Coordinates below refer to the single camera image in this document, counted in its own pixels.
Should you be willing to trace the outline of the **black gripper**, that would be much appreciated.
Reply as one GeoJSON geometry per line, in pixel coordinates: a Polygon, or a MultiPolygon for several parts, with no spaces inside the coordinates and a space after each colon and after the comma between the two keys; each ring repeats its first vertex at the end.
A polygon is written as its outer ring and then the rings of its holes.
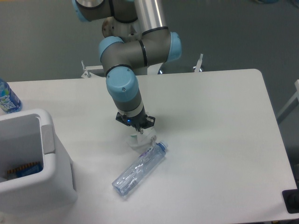
{"type": "Polygon", "coordinates": [[[116,120],[126,126],[131,126],[135,128],[135,130],[138,133],[143,134],[144,129],[154,126],[156,118],[152,116],[148,116],[145,110],[142,109],[142,111],[139,114],[133,117],[128,117],[127,115],[121,115],[119,112],[117,112],[116,120]]]}

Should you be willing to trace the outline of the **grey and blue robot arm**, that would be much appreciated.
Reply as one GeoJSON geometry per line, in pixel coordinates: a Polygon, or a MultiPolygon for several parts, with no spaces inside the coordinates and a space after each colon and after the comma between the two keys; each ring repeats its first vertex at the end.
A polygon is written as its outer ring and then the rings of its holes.
{"type": "Polygon", "coordinates": [[[121,35],[116,25],[104,31],[99,44],[107,90],[118,113],[116,120],[140,132],[154,126],[145,112],[135,69],[177,60],[182,54],[179,35],[166,24],[159,0],[74,0],[81,21],[114,19],[117,24],[139,23],[137,33],[121,35]]]}

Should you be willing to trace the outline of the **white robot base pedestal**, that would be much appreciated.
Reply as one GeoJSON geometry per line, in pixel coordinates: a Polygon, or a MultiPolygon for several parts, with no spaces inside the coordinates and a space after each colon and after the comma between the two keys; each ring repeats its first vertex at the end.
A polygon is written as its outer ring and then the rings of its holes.
{"type": "MultiPolygon", "coordinates": [[[[114,17],[108,17],[103,21],[102,24],[102,34],[103,36],[118,36],[124,42],[132,42],[140,40],[142,33],[138,21],[132,23],[121,23],[117,21],[114,17]]],[[[161,69],[162,63],[155,64],[152,66],[135,69],[136,75],[154,75],[154,74],[163,74],[161,69]]]]}

